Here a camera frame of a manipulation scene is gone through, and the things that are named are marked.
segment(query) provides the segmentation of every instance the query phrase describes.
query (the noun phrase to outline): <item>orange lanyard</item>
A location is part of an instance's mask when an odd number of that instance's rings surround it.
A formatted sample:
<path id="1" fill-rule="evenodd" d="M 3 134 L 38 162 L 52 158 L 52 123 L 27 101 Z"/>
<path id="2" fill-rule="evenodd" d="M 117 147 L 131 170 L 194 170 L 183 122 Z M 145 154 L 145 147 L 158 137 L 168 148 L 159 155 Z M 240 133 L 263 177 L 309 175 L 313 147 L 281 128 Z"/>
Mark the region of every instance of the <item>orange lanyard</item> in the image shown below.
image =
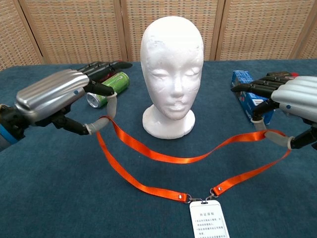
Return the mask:
<path id="1" fill-rule="evenodd" d="M 141 153 L 142 155 L 145 155 L 147 157 L 149 157 L 152 160 L 156 160 L 156 161 L 161 161 L 161 162 L 166 162 L 166 163 L 174 163 L 174 164 L 190 164 L 193 162 L 197 162 L 199 160 L 204 159 L 205 157 L 207 157 L 208 155 L 210 155 L 212 152 L 214 152 L 215 150 L 226 146 L 230 143 L 234 143 L 234 142 L 252 142 L 252 141 L 260 141 L 265 139 L 265 133 L 267 131 L 274 131 L 280 135 L 285 136 L 285 134 L 283 132 L 277 131 L 277 130 L 264 130 L 264 131 L 257 131 L 257 132 L 251 132 L 251 133 L 245 133 L 245 134 L 239 134 L 239 135 L 235 135 L 233 137 L 230 137 L 229 139 L 225 140 L 224 142 L 222 142 L 220 145 L 218 145 L 217 147 L 215 147 L 213 150 L 211 150 L 210 152 L 204 154 L 204 155 L 200 155 L 197 157 L 191 157 L 191 158 L 178 158 L 178 157 L 173 157 L 173 156 L 169 156 L 169 155 L 164 155 L 158 152 L 155 152 L 153 150 L 151 150 L 150 148 L 148 148 L 146 145 L 142 144 L 140 141 L 134 139 L 132 136 L 130 136 L 129 134 L 127 134 L 126 132 L 124 132 L 111 118 L 108 118 L 113 125 L 113 128 L 115 130 L 116 135 L 118 136 L 118 138 L 125 143 L 126 145 L 128 145 L 129 147 L 131 147 L 132 149 L 138 151 L 139 153 Z M 108 151 L 106 144 L 101 136 L 101 134 L 99 132 L 97 132 L 97 138 L 98 138 L 98 142 L 108 160 L 108 162 L 110 163 L 110 165 L 114 168 L 114 170 L 116 170 L 125 180 L 127 180 L 130 184 L 132 184 L 133 186 L 135 186 L 136 188 L 140 189 L 143 192 L 149 193 L 151 195 L 155 195 L 155 196 L 159 196 L 159 197 L 164 197 L 164 198 L 168 198 L 168 199 L 172 199 L 172 200 L 176 200 L 176 201 L 180 201 L 180 202 L 190 202 L 190 201 L 194 201 L 195 199 L 193 199 L 189 194 L 183 193 L 183 192 L 177 192 L 177 191 L 172 191 L 172 190 L 168 190 L 168 189 L 163 189 L 163 188 L 158 188 L 158 187 L 149 187 L 149 186 L 145 186 L 143 184 L 141 184 L 140 182 L 138 182 L 134 177 L 132 177 L 120 164 L 119 162 L 112 156 L 112 154 Z M 283 155 L 283 157 L 281 157 L 280 159 L 271 162 L 267 165 L 264 165 L 258 169 L 234 176 L 232 178 L 227 179 L 226 181 L 218 184 L 217 186 L 211 188 L 210 193 L 211 196 L 209 196 L 208 198 L 212 198 L 217 197 L 221 194 L 223 194 L 224 192 L 226 192 L 228 189 L 230 189 L 231 187 L 245 181 L 248 180 L 260 173 L 262 173 L 263 171 L 267 170 L 268 168 L 272 167 L 273 165 L 277 164 L 279 161 L 283 160 L 285 157 L 287 157 L 289 155 L 291 151 L 287 150 L 287 152 Z"/>

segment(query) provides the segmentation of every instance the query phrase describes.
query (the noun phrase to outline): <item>metal clasp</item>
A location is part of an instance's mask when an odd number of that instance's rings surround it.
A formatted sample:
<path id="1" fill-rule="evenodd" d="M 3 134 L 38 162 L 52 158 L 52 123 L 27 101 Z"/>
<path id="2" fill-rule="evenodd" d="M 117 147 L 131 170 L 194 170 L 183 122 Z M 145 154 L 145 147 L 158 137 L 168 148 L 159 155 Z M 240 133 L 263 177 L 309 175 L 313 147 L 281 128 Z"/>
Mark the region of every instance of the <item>metal clasp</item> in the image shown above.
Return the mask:
<path id="1" fill-rule="evenodd" d="M 197 202 L 197 201 L 201 201 L 202 204 L 207 204 L 207 201 L 203 201 L 201 198 L 192 198 L 191 195 L 187 194 L 188 197 L 188 201 L 186 203 L 191 203 L 191 202 Z"/>
<path id="2" fill-rule="evenodd" d="M 218 196 L 215 195 L 213 188 L 210 189 L 209 191 L 210 195 L 208 197 L 206 197 L 205 201 L 207 200 L 212 200 L 212 198 L 217 198 Z"/>

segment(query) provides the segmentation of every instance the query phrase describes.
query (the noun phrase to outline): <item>id card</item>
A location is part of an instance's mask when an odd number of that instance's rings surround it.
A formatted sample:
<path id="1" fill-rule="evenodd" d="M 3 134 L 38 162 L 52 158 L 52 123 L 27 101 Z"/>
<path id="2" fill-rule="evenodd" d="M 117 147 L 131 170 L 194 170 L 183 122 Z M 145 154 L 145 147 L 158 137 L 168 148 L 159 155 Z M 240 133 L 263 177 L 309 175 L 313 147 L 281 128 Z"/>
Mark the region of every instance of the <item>id card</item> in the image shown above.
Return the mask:
<path id="1" fill-rule="evenodd" d="M 208 200 L 191 202 L 189 205 L 195 238 L 229 238 L 220 203 Z"/>

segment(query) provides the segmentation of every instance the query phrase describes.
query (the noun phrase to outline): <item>wicker panel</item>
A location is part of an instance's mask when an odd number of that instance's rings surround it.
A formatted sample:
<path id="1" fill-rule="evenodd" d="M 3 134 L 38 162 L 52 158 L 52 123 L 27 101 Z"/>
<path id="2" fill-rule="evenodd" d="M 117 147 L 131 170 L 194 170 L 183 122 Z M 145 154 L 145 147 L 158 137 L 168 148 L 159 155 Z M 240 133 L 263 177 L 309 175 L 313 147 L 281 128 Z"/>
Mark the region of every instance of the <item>wicker panel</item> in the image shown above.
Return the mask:
<path id="1" fill-rule="evenodd" d="M 301 59 L 317 59 L 317 22 L 308 36 L 307 44 L 300 55 Z"/>
<path id="2" fill-rule="evenodd" d="M 121 59 L 113 0 L 25 0 L 51 63 Z"/>
<path id="3" fill-rule="evenodd" d="M 314 0 L 229 0 L 217 60 L 288 59 Z"/>
<path id="4" fill-rule="evenodd" d="M 217 0 L 127 0 L 127 16 L 124 18 L 126 34 L 129 34 L 130 44 L 128 52 L 132 55 L 131 61 L 140 60 L 140 47 L 143 32 L 158 18 L 176 15 L 191 20 L 199 29 L 204 41 L 204 57 L 209 60 L 213 26 L 215 22 Z"/>
<path id="5" fill-rule="evenodd" d="M 40 64 L 12 0 L 0 1 L 0 70 L 14 65 Z"/>

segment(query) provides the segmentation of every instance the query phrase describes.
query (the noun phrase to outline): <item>blue tablecloth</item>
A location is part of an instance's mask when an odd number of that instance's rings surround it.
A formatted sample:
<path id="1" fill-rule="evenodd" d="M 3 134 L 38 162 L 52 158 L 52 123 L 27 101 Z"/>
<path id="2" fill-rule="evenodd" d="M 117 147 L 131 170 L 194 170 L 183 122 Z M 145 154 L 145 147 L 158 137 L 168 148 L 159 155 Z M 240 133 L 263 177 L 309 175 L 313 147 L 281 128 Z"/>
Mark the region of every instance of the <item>blue tablecloth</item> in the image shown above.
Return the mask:
<path id="1" fill-rule="evenodd" d="M 0 102 L 13 105 L 16 93 L 54 72 L 81 65 L 12 67 L 0 72 Z M 161 153 L 192 157 L 239 133 L 254 131 L 230 91 L 233 70 L 254 78 L 269 71 L 317 75 L 317 59 L 208 61 L 192 107 L 196 124 L 188 135 L 161 140 L 147 134 L 142 114 L 151 100 L 139 62 L 125 70 L 131 80 L 118 96 L 115 121 Z M 86 98 L 69 117 L 91 123 L 105 109 Z M 269 128 L 298 135 L 309 126 L 277 110 Z M 234 175 L 281 157 L 285 148 L 264 140 L 236 143 L 190 165 L 152 161 L 124 145 L 108 126 L 101 131 L 109 150 L 145 185 L 205 198 L 209 189 Z M 145 194 L 108 164 L 96 136 L 79 136 L 53 125 L 32 127 L 26 138 L 0 153 L 0 237 L 194 237 L 189 205 Z M 317 152 L 307 146 L 239 184 L 217 199 L 232 238 L 313 238 L 317 236 Z"/>

